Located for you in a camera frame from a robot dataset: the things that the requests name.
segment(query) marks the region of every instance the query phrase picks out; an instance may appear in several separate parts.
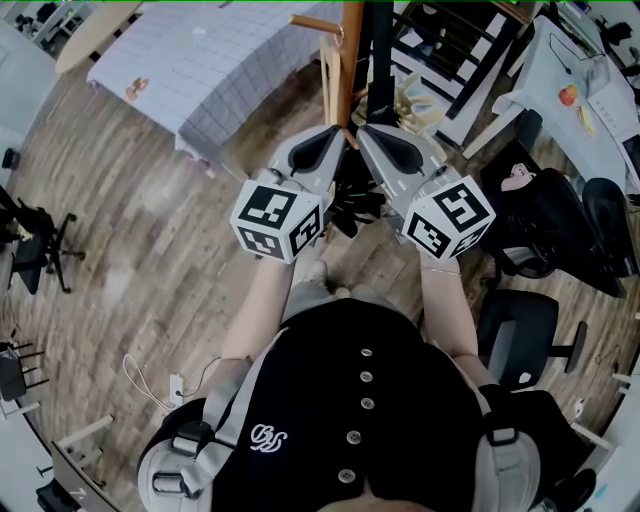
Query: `wooden floor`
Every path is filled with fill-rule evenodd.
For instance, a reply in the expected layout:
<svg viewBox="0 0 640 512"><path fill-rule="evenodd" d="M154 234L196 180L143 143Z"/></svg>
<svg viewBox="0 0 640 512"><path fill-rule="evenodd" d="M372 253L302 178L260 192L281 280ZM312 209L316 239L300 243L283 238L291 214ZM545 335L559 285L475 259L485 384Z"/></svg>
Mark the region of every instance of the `wooden floor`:
<svg viewBox="0 0 640 512"><path fill-rule="evenodd" d="M159 397L167 397L171 372L185 375L187 389L193 388L218 353L255 262L239 249L228 225L239 184L224 172L207 177L173 150L169 133L109 92L86 85L87 69L57 84L12 187L14 197L44 207L57 220L76 213L68 243L86 250L87 259L65 265L71 295L61 292L54 276L43 274L37 295L30 296L15 279L10 297L20 341L47 352L42 374L51 382L26 400L42 402L31 413L37 428L44 438L59 439L112 414L111 430L100 440L104 455L92 471L125 510L141 510L134 474L138 454L164 412L125 378L122 358L131 353L137 359ZM319 84L317 68L309 67L268 99L234 138L242 165L259 167L278 141L321 122ZM501 80L492 94L501 87L508 82ZM487 115L485 109L479 124ZM476 173L504 140L468 163L456 155L453 161ZM553 143L542 140L538 155L547 165L570 168ZM639 229L635 221L636 239ZM334 230L323 258L335 283L367 283L417 319L417 252L399 247L384 223L364 228L354 241ZM480 280L491 273L492 261L473 250L463 256L462 267L477 315L484 293ZM541 281L504 282L560 302L557 344L571 341L580 320L589 324L579 369L565 375L561 362L549 365L540 387L553 393L568 418L575 401L588 395L582 421L596 432L618 400L612 368L627 371L637 348L640 283L625 284L629 297L622 301L561 272ZM8 301L2 320L9 331Z"/></svg>

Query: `white wall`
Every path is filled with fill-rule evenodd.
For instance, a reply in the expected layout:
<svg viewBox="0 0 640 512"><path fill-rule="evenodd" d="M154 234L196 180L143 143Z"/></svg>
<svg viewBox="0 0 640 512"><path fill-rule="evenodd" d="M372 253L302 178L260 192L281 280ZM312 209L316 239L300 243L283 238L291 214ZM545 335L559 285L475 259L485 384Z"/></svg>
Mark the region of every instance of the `white wall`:
<svg viewBox="0 0 640 512"><path fill-rule="evenodd" d="M56 83L55 61L0 20L0 158L19 150ZM0 185L6 184L0 172Z"/></svg>
<svg viewBox="0 0 640 512"><path fill-rule="evenodd" d="M640 374L640 360L630 374ZM585 507L593 512L624 512L640 493L640 376L630 389L637 396L627 396L602 436L618 448L598 473L598 486ZM596 469L607 452L596 448L585 463Z"/></svg>
<svg viewBox="0 0 640 512"><path fill-rule="evenodd" d="M2 408L10 412L15 402L2 402ZM49 467L51 457L21 415L0 417L0 461L2 504L9 512L42 512L36 489L47 485L53 472L42 478L36 467Z"/></svg>
<svg viewBox="0 0 640 512"><path fill-rule="evenodd" d="M608 27L623 21L631 27L631 38L611 47L626 66L631 66L634 62L629 47L634 46L640 50L640 9L633 2L589 2L589 5L590 18L601 19L600 16L604 16Z"/></svg>

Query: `wall outlet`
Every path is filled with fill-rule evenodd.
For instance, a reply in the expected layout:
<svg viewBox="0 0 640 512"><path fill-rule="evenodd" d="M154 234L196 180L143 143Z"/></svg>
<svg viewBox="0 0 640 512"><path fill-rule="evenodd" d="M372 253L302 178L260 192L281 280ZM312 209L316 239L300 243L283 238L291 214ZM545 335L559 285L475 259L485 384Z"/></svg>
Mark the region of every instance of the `wall outlet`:
<svg viewBox="0 0 640 512"><path fill-rule="evenodd" d="M184 397L178 393L184 394L184 379L179 373L172 373L169 376L169 401L180 407L184 405Z"/></svg>

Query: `white tablecloth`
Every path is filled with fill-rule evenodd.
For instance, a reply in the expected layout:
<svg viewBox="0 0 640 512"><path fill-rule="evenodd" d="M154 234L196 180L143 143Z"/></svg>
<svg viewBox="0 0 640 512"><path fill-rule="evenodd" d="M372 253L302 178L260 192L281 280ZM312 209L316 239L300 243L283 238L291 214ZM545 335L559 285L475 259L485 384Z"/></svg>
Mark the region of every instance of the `white tablecloth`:
<svg viewBox="0 0 640 512"><path fill-rule="evenodd" d="M147 4L93 66L97 82L176 135L176 148L209 162L265 97L318 50L315 30L291 14L340 22L339 2ZM130 101L136 79L146 89Z"/></svg>
<svg viewBox="0 0 640 512"><path fill-rule="evenodd" d="M580 62L562 45L564 43L580 58L584 57L582 51L547 18L539 16L534 24L535 36L527 50L520 76L512 92L496 99L493 112L501 114L511 103L517 103L527 110L535 110L542 117L542 126L573 162L585 181L597 177L609 178L624 192L626 166L622 154L607 127L587 102L585 70L589 61ZM571 69L570 75L553 54L552 48ZM560 90L570 84L578 88L580 104L591 112L596 128L594 137L582 127L578 110L560 102Z"/></svg>

